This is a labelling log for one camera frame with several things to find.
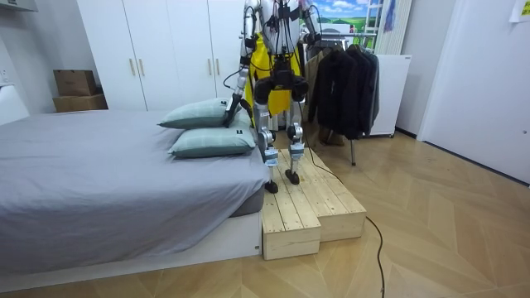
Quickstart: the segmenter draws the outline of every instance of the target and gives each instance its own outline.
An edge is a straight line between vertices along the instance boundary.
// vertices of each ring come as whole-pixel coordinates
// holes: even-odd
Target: pillow
[[[209,157],[242,154],[256,146],[247,111],[240,110],[230,127],[196,128],[181,134],[168,153],[180,157]]]
[[[217,98],[190,103],[168,113],[158,125],[181,129],[221,127],[228,102],[229,99]]]

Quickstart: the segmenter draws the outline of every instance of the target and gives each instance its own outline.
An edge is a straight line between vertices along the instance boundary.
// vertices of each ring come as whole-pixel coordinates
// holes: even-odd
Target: wardrobe door
[[[78,0],[109,109],[146,110],[121,0]]]
[[[166,0],[123,0],[147,110],[172,110],[184,99]]]
[[[215,98],[208,3],[167,0],[167,9],[181,81],[181,102]]]
[[[244,0],[208,0],[217,96],[229,98],[233,90],[223,86],[226,77],[239,69]],[[237,75],[227,80],[235,88]]]

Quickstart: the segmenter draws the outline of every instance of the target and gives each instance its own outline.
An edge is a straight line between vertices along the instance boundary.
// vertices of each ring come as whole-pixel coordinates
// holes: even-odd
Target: wooden step platform
[[[314,153],[315,163],[329,170]],[[274,170],[278,193],[265,194],[263,257],[272,260],[317,253],[320,242],[360,237],[366,210],[332,174],[314,166],[306,149],[298,166],[300,184],[285,176],[289,152],[281,150]]]

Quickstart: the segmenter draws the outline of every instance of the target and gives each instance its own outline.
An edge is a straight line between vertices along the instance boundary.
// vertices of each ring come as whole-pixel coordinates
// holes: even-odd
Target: gray bed sheet
[[[258,149],[176,160],[162,113],[31,116],[0,126],[0,275],[184,251],[269,179]]]

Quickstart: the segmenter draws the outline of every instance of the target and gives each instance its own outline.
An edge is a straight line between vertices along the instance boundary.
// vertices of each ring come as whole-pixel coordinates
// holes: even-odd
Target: white bed frame
[[[261,254],[261,212],[227,219],[194,247],[167,256],[0,278],[0,293]]]

